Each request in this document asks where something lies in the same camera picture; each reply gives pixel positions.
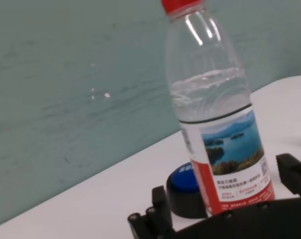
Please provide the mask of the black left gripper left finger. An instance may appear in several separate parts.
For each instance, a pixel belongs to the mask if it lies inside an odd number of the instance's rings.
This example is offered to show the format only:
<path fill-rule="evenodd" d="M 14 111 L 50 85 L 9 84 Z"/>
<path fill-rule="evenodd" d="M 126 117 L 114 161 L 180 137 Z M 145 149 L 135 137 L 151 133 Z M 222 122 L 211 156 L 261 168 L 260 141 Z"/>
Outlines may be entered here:
<path fill-rule="evenodd" d="M 135 239 L 173 239 L 171 210 L 163 186 L 155 187 L 151 192 L 152 206 L 141 215 L 128 216 L 128 223 Z"/>

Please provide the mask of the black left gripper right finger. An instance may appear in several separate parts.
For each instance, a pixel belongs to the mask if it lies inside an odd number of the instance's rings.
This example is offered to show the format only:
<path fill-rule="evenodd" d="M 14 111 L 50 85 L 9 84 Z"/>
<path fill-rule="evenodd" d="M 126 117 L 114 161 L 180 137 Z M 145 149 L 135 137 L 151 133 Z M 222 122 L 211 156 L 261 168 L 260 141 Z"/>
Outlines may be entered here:
<path fill-rule="evenodd" d="M 301 197 L 301 161 L 289 153 L 276 156 L 281 183 L 294 195 Z"/>

